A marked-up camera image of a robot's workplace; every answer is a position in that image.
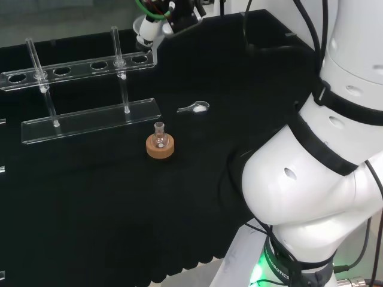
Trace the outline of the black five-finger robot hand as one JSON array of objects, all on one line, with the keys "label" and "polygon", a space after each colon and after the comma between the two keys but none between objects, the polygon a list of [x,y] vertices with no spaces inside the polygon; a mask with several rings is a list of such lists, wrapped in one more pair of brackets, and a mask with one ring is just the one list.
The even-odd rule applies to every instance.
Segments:
[{"label": "black five-finger robot hand", "polygon": [[160,36],[171,38],[198,25],[206,11],[202,1],[136,1],[144,13],[138,18],[136,41],[151,48]]}]

